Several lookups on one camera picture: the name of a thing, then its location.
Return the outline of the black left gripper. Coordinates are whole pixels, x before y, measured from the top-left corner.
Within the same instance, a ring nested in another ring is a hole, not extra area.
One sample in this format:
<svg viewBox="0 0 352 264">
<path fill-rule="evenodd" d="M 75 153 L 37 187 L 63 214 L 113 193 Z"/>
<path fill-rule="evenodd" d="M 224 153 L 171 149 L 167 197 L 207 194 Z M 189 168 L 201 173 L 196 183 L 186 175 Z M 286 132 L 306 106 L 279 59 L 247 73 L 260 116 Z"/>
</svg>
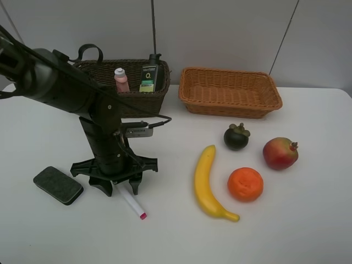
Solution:
<svg viewBox="0 0 352 264">
<path fill-rule="evenodd" d="M 79 174 L 90 176 L 90 186 L 112 196 L 111 182 L 129 180 L 133 194 L 138 195 L 144 171 L 158 171 L 156 158 L 137 156 L 129 146 L 128 129 L 142 129 L 146 122 L 121 123 L 120 127 L 107 133 L 100 126 L 83 117 L 79 118 L 94 158 L 71 166 L 72 176 Z"/>
</svg>

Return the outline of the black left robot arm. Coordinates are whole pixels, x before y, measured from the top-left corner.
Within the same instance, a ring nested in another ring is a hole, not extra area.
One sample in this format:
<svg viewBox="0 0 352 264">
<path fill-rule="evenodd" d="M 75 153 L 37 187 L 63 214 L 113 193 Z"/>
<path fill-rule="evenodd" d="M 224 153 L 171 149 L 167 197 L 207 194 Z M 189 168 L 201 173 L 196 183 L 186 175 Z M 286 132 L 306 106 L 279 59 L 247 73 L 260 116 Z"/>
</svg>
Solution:
<svg viewBox="0 0 352 264">
<path fill-rule="evenodd" d="M 72 164 L 72 176 L 89 176 L 89 184 L 107 196 L 114 184 L 128 181 L 137 195 L 143 172 L 158 171 L 157 159 L 137 156 L 129 146 L 127 130 L 144 123 L 122 123 L 117 95 L 61 59 L 58 52 L 31 50 L 2 36 L 1 75 L 16 87 L 1 92 L 2 99 L 23 96 L 79 116 L 94 158 Z"/>
</svg>

